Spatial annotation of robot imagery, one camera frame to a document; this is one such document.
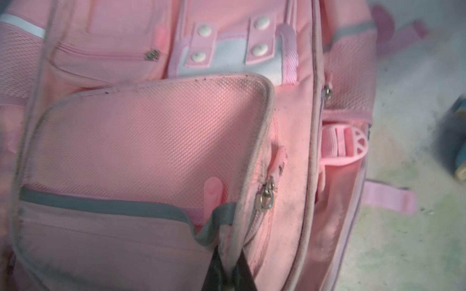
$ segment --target pink tab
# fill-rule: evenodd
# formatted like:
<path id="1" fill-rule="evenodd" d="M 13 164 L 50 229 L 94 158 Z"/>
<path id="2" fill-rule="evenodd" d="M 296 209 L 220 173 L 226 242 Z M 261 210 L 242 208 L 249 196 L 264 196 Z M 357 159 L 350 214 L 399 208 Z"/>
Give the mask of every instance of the pink tab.
<path id="1" fill-rule="evenodd" d="M 251 18 L 247 39 L 247 65 L 257 64 L 274 57 L 276 26 L 276 15 L 273 13 Z"/>
<path id="2" fill-rule="evenodd" d="M 208 68 L 212 62 L 217 41 L 217 24 L 196 23 L 192 32 L 187 68 Z"/>
<path id="3" fill-rule="evenodd" d="M 364 183 L 361 202 L 408 215 L 416 211 L 416 195 L 412 191 L 371 181 Z"/>
<path id="4" fill-rule="evenodd" d="M 220 205 L 223 183 L 217 177 L 210 177 L 204 183 L 204 223 L 209 220 L 213 210 Z"/>

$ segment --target snap button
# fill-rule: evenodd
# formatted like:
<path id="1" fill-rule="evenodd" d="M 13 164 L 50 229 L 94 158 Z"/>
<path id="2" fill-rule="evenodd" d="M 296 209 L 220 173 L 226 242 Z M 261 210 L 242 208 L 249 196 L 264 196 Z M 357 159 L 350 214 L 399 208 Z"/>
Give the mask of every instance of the snap button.
<path id="1" fill-rule="evenodd" d="M 252 53 L 256 57 L 265 55 L 268 50 L 268 46 L 265 43 L 257 44 L 253 47 Z"/>
<path id="2" fill-rule="evenodd" d="M 196 63 L 200 63 L 206 60 L 206 53 L 203 51 L 197 51 L 191 55 L 191 59 Z"/>
<path id="3" fill-rule="evenodd" d="M 198 33 L 200 36 L 209 37 L 212 34 L 212 28 L 207 24 L 204 24 L 201 27 L 199 27 Z"/>
<path id="4" fill-rule="evenodd" d="M 269 25 L 270 25 L 270 18 L 268 18 L 267 16 L 262 16 L 262 17 L 260 17 L 258 20 L 256 20 L 256 23 L 254 24 L 254 26 L 255 26 L 258 30 L 264 30 L 264 29 L 266 29 Z"/>

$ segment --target floor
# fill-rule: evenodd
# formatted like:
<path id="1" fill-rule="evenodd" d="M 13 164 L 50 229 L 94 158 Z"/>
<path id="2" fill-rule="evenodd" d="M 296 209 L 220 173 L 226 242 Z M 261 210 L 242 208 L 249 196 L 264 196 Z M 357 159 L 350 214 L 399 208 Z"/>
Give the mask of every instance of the floor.
<path id="1" fill-rule="evenodd" d="M 466 1 L 380 0 L 398 26 L 421 18 L 428 39 L 381 59 L 368 178 L 416 192 L 409 217 L 361 206 L 336 291 L 466 290 L 466 184 L 452 178 L 466 124 Z"/>

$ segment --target pink strap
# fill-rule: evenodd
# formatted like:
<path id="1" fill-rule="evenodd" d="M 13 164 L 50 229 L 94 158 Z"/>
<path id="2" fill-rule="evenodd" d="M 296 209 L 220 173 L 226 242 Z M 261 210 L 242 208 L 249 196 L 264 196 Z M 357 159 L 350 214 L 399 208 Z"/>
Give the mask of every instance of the pink strap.
<path id="1" fill-rule="evenodd" d="M 368 206 L 390 209 L 408 215 L 416 211 L 414 192 L 372 181 L 364 183 L 361 202 Z"/>
<path id="2" fill-rule="evenodd" d="M 377 56 L 395 54 L 428 34 L 428 29 L 421 20 L 395 30 L 393 16 L 379 4 L 372 6 L 371 14 L 377 26 Z"/>
<path id="3" fill-rule="evenodd" d="M 185 67 L 208 68 L 213 59 L 216 41 L 216 23 L 196 23 L 192 31 Z"/>
<path id="4" fill-rule="evenodd" d="M 258 21 L 263 19 L 266 19 L 268 24 L 264 25 L 264 27 L 258 26 Z M 257 15 L 251 18 L 247 37 L 246 65 L 257 64 L 274 57 L 276 19 L 277 16 L 274 13 Z M 264 46 L 263 53 L 254 53 L 257 46 Z"/>

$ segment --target gray trim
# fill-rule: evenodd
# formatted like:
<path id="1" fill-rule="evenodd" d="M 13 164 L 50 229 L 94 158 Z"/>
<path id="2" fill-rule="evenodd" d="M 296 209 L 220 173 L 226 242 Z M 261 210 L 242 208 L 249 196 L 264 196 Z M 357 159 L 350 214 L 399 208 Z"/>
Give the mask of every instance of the gray trim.
<path id="1" fill-rule="evenodd" d="M 349 25 L 349 26 L 346 26 L 346 27 L 342 27 L 342 28 L 338 29 L 337 31 L 335 31 L 335 33 L 333 33 L 332 39 L 330 40 L 330 43 L 325 44 L 323 46 L 323 52 L 324 53 L 329 52 L 332 49 L 332 46 L 337 41 L 339 41 L 341 38 L 343 38 L 345 36 L 360 34 L 360 33 L 363 33 L 363 32 L 366 32 L 366 31 L 372 30 L 372 29 L 376 29 L 376 25 L 375 25 L 374 21 L 372 21 L 372 20 L 367 21 L 367 22 L 363 22 L 363 23 L 358 23 L 358 24 L 355 24 L 355 25 Z"/>
<path id="2" fill-rule="evenodd" d="M 74 196 L 58 195 L 21 188 L 20 200 L 39 205 L 78 210 L 100 214 L 124 215 L 135 217 L 151 217 L 184 222 L 191 228 L 194 239 L 203 246 L 210 245 L 219 230 L 220 225 L 232 225 L 236 208 L 235 202 L 222 204 L 215 208 L 209 220 L 196 233 L 194 225 L 182 209 L 164 203 L 97 200 Z"/>

